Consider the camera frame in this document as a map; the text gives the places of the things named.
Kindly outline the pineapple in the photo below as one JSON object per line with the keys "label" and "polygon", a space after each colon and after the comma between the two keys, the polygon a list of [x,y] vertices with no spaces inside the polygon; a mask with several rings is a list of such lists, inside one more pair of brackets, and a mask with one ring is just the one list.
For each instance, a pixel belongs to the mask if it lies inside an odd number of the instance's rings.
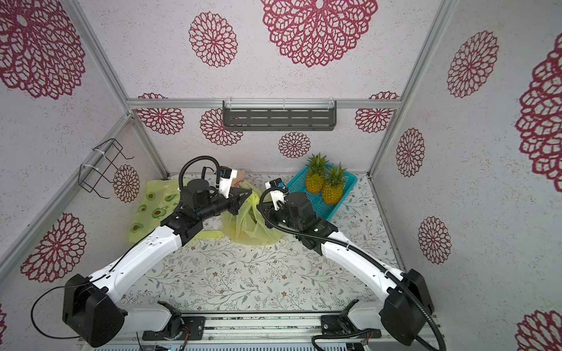
{"label": "pineapple", "polygon": [[307,163],[305,187],[309,193],[318,194],[323,189],[326,178],[327,159],[321,153],[313,154]]}
{"label": "pineapple", "polygon": [[326,171],[321,197],[327,205],[334,206],[342,200],[347,182],[345,171],[346,169],[341,164],[329,166],[328,171]]}

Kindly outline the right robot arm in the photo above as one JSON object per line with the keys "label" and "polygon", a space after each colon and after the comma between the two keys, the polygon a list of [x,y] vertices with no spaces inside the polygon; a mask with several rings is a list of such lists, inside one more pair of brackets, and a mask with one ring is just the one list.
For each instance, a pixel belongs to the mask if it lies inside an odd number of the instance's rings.
{"label": "right robot arm", "polygon": [[433,318],[435,307],[424,277],[383,263],[357,247],[335,225],[320,218],[303,192],[279,187],[266,190],[258,210],[266,224],[293,235],[309,250],[351,272],[382,302],[381,326],[405,346],[418,342],[426,350],[445,350],[446,343]]}

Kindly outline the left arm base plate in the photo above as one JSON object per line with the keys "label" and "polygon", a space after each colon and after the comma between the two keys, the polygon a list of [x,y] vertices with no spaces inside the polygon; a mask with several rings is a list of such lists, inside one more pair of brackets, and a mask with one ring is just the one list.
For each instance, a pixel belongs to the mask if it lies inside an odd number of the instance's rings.
{"label": "left arm base plate", "polygon": [[200,341],[206,324],[205,317],[184,316],[181,319],[172,317],[171,321],[162,331],[145,331],[143,341]]}

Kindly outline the grey metal wall shelf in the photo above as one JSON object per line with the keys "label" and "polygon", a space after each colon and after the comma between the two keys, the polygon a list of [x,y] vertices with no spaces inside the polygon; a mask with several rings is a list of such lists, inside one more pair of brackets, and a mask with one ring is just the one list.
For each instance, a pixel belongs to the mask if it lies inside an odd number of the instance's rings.
{"label": "grey metal wall shelf", "polygon": [[337,102],[224,100],[222,123],[231,132],[332,131],[337,124]]}

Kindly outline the aluminium front rail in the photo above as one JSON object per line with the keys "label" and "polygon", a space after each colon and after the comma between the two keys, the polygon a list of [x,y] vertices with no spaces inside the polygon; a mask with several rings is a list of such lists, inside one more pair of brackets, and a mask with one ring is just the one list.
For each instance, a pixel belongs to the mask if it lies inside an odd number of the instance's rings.
{"label": "aluminium front rail", "polygon": [[149,339],[144,332],[117,336],[100,350],[314,350],[313,336],[343,329],[336,312],[187,313],[189,339]]}

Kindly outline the right pineapple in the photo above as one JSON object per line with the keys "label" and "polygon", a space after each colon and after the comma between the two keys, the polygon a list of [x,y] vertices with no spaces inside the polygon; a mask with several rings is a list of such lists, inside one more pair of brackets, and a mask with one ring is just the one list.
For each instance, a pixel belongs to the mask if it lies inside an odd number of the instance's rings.
{"label": "right pineapple", "polygon": [[334,206],[342,200],[347,182],[345,171],[346,169],[341,164],[329,166],[328,171],[326,171],[321,197],[327,205]]}

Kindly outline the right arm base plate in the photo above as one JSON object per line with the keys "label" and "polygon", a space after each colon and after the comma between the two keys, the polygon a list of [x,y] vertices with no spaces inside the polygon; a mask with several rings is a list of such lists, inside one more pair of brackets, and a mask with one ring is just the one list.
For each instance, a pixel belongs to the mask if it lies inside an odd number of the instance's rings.
{"label": "right arm base plate", "polygon": [[321,332],[323,336],[338,336],[341,338],[364,337],[381,338],[380,329],[358,329],[347,318],[339,314],[323,314],[321,316]]}

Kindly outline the green avocado plastic bag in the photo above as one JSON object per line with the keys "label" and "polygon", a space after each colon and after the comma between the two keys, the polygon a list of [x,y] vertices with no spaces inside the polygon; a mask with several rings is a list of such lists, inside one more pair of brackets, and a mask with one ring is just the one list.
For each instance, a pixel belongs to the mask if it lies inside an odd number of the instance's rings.
{"label": "green avocado plastic bag", "polygon": [[129,227],[128,241],[139,242],[171,215],[179,204],[179,183],[171,180],[151,180],[146,184],[146,194]]}
{"label": "green avocado plastic bag", "polygon": [[251,190],[252,194],[244,201],[236,216],[230,212],[222,213],[223,234],[231,241],[247,246],[276,244],[285,234],[277,229],[267,228],[266,222],[258,210],[263,191],[248,181],[243,181],[237,188]]}

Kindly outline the back pineapple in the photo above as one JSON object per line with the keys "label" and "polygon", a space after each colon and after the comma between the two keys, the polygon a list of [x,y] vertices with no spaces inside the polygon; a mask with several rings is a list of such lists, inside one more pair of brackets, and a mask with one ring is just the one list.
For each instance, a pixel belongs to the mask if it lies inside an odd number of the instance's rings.
{"label": "back pineapple", "polygon": [[307,163],[305,187],[309,193],[318,194],[323,189],[326,178],[327,159],[321,153],[313,154]]}

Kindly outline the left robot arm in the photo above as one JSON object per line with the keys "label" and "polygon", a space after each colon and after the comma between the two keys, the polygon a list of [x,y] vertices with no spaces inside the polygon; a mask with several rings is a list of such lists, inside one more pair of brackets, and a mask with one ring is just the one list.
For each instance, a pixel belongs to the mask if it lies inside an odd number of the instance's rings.
{"label": "left robot arm", "polygon": [[188,244],[206,220],[228,211],[239,213],[251,190],[218,187],[198,178],[181,187],[180,200],[152,232],[116,261],[64,286],[62,320],[91,347],[102,347],[122,333],[152,331],[164,339],[178,339],[186,331],[181,312],[160,301],[153,307],[123,309],[123,295],[156,264]]}

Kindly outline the pink plush doll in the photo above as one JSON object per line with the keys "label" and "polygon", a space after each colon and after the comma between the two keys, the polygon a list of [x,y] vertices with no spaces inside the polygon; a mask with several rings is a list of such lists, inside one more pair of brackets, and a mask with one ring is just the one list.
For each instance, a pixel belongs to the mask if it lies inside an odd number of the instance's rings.
{"label": "pink plush doll", "polygon": [[243,170],[237,170],[236,176],[232,179],[231,187],[238,187],[245,181],[246,173]]}

